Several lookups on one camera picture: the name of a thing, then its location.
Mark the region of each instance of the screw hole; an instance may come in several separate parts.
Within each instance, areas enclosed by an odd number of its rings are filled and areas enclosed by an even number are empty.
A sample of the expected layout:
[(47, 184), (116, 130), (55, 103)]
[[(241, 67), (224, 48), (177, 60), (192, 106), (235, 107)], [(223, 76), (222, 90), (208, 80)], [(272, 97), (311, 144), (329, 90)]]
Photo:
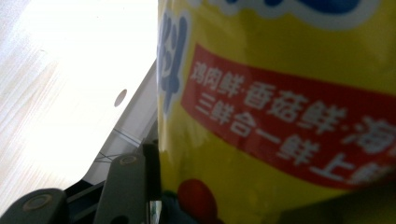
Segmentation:
[(127, 92), (127, 90), (123, 90), (122, 92), (120, 92), (119, 96), (116, 99), (116, 102), (114, 103), (115, 107), (119, 106), (122, 103), (122, 101), (125, 99)]
[(129, 223), (128, 217), (125, 216), (115, 217), (113, 220), (111, 220), (111, 224), (128, 224), (128, 223)]

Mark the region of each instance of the yellow packaging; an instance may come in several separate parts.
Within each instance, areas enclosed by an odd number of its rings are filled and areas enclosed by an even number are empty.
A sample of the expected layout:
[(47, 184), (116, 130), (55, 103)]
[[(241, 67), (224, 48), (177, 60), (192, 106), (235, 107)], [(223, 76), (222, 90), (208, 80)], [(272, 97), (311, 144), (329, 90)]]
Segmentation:
[(160, 1), (170, 222), (270, 223), (387, 179), (395, 15), (392, 0)]

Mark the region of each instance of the snack bag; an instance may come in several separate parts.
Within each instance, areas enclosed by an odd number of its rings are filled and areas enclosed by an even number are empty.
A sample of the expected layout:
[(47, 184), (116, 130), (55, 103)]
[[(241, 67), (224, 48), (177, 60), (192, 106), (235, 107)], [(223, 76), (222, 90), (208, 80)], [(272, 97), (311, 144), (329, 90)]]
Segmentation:
[(392, 0), (160, 1), (169, 221), (270, 223), (388, 179), (395, 15)]

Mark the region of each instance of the light wood grain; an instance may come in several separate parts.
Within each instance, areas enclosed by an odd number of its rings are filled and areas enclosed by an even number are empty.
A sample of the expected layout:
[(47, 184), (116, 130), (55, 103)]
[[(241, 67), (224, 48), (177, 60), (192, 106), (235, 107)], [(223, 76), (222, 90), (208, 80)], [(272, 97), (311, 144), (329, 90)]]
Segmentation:
[(156, 1), (0, 2), (0, 214), (85, 175), (155, 60), (156, 16)]

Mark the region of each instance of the wooden table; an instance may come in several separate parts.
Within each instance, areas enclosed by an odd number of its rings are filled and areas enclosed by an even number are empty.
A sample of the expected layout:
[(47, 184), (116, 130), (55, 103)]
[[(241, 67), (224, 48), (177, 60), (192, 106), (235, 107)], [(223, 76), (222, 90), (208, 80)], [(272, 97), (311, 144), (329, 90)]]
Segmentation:
[(0, 215), (85, 175), (155, 60), (156, 4), (0, 1)]

